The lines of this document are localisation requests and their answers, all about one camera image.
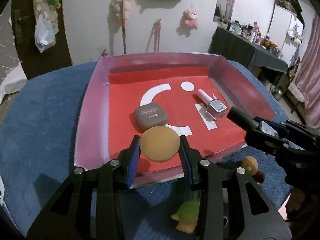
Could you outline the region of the blue round cushion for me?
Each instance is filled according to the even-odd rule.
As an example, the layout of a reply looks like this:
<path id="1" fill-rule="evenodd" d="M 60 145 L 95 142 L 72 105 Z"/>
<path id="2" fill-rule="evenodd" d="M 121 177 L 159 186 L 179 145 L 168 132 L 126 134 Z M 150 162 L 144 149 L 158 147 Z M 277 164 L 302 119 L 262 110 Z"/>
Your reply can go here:
<path id="1" fill-rule="evenodd" d="M 41 209 L 74 171 L 73 153 L 81 103 L 94 63 L 60 69 L 27 82 L 1 128 L 5 203 L 18 228 L 1 225 L 1 239 L 23 238 Z M 131 190 L 122 203 L 127 239 L 187 239 L 168 219 L 182 181 Z"/>

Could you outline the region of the pink curtain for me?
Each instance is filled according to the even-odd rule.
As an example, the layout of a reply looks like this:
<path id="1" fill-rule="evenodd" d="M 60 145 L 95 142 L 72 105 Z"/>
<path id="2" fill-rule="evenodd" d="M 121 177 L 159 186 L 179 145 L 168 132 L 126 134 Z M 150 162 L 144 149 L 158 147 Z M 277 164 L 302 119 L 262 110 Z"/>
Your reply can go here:
<path id="1" fill-rule="evenodd" d="M 319 16 L 313 19 L 312 32 L 296 85 L 304 96 L 306 125 L 319 131 Z"/>

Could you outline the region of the dark brown door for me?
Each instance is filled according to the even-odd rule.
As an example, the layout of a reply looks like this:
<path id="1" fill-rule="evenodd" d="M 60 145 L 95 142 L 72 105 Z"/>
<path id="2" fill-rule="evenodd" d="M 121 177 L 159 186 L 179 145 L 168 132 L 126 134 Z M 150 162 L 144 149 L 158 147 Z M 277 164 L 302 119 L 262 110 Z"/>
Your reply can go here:
<path id="1" fill-rule="evenodd" d="M 27 79 L 72 65 L 62 0 L 11 0 L 18 59 Z"/>

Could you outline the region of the tan round makeup sponge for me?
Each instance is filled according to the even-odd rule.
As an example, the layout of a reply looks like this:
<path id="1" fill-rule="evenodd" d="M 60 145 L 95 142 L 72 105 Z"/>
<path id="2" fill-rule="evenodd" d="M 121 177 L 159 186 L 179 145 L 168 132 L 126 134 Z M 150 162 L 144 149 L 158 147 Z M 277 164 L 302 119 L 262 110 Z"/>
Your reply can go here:
<path id="1" fill-rule="evenodd" d="M 139 147 L 147 159 L 163 163 L 172 159 L 178 152 L 180 137 L 171 128 L 156 126 L 142 134 Z"/>

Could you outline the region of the white cabinet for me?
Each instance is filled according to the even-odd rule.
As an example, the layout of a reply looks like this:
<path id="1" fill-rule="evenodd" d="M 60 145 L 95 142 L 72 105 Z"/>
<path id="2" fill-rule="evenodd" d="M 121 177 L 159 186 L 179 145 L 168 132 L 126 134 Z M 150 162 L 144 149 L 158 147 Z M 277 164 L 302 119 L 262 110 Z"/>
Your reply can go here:
<path id="1" fill-rule="evenodd" d="M 290 0 L 274 0 L 274 9 L 268 29 L 270 40 L 280 50 L 280 58 L 289 66 L 303 41 L 304 24 Z"/>

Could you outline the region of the green orange duck toy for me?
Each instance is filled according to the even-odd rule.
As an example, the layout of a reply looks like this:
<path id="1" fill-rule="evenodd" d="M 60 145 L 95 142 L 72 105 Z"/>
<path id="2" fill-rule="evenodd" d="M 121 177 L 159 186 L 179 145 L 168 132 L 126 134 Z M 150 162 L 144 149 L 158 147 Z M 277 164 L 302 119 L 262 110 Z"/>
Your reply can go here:
<path id="1" fill-rule="evenodd" d="M 176 229 L 187 234 L 192 234 L 197 225 L 199 208 L 199 200 L 184 202 L 177 212 L 171 215 L 171 219 L 178 222 Z"/>

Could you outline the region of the pink plush bear toy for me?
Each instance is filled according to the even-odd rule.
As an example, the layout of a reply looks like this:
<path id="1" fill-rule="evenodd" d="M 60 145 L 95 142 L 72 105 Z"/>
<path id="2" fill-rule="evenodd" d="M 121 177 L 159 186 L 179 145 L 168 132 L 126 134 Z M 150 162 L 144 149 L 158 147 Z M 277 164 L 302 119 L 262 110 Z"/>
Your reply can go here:
<path id="1" fill-rule="evenodd" d="M 198 15 L 197 10 L 194 9 L 188 9 L 184 12 L 185 20 L 184 24 L 189 29 L 197 29 L 198 28 Z"/>

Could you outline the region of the black cap nail polish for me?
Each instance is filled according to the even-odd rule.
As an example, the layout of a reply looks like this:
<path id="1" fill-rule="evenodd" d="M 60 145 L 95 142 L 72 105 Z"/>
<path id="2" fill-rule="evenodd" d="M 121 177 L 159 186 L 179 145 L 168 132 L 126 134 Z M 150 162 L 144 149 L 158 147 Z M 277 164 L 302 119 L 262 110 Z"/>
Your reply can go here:
<path id="1" fill-rule="evenodd" d="M 279 137 L 278 132 L 266 121 L 260 121 L 259 130 L 273 137 Z"/>

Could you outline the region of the white plastic bag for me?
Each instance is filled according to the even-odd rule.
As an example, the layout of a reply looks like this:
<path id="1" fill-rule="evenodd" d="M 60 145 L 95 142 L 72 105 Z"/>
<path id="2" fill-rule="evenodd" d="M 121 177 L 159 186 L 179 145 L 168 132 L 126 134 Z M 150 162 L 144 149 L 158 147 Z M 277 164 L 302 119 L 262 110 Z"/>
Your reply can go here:
<path id="1" fill-rule="evenodd" d="M 35 26 L 35 45 L 40 53 L 51 48 L 56 43 L 54 29 L 50 21 L 39 16 Z"/>

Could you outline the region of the pink red cardboard tray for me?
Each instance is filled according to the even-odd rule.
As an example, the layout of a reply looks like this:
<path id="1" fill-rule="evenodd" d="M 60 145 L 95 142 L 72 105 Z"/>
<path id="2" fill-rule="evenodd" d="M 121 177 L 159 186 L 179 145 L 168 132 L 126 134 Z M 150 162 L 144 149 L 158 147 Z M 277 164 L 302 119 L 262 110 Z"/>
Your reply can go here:
<path id="1" fill-rule="evenodd" d="M 186 136 L 203 157 L 220 160 L 246 145 L 244 130 L 226 117 L 231 107 L 251 117 L 276 116 L 260 82 L 219 55 L 102 58 L 82 102 L 74 165 L 99 168 L 153 126 Z"/>

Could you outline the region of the brown eye shadow case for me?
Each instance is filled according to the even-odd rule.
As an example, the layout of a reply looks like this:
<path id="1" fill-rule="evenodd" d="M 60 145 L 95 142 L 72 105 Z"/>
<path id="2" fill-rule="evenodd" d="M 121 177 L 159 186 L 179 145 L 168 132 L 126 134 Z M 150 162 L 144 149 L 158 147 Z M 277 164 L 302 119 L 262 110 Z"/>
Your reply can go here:
<path id="1" fill-rule="evenodd" d="M 158 103 L 148 103 L 135 109 L 135 118 L 144 131 L 155 126 L 164 126 L 168 123 L 168 115 Z"/>

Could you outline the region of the dark green covered table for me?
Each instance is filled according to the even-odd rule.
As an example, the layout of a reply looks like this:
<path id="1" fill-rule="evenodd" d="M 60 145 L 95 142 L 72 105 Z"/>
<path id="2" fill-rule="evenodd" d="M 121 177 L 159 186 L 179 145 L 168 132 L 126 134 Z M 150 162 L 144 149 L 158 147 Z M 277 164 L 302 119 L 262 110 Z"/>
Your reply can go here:
<path id="1" fill-rule="evenodd" d="M 274 86 L 287 74 L 285 61 L 267 49 L 220 27 L 212 36 L 208 53 L 235 61 L 254 74 L 258 80 L 267 80 Z"/>

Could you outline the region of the tan mushroom shaped sponge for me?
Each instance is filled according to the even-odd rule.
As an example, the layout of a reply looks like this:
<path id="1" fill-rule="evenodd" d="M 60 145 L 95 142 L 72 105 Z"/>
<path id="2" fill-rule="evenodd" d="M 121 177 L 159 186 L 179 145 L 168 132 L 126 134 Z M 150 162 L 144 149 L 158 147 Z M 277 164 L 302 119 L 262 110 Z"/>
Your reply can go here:
<path id="1" fill-rule="evenodd" d="M 248 155 L 242 160 L 241 167 L 243 167 L 251 176 L 253 176 L 258 172 L 259 165 L 255 157 Z"/>

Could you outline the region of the pink cap nail polish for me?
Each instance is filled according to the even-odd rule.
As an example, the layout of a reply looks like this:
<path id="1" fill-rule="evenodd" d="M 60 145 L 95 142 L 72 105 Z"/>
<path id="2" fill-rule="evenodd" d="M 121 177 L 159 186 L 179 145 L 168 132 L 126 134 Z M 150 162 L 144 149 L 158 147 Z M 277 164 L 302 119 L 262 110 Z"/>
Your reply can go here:
<path id="1" fill-rule="evenodd" d="M 206 105 L 206 112 L 214 119 L 221 119 L 227 112 L 227 106 L 222 103 L 219 99 L 214 99 L 210 97 L 202 89 L 198 89 L 196 95 L 203 101 Z"/>

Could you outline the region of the light pink plush toy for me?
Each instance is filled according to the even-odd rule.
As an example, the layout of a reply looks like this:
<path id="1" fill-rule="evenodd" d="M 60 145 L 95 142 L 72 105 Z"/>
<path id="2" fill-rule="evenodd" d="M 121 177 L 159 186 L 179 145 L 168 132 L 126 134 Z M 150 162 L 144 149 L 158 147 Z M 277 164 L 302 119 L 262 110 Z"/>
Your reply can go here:
<path id="1" fill-rule="evenodd" d="M 112 0 L 111 6 L 113 8 L 114 14 L 119 18 L 120 20 L 124 18 L 124 20 L 128 20 L 130 13 L 131 13 L 131 2 L 132 0 L 124 0 L 124 3 L 122 0 Z"/>

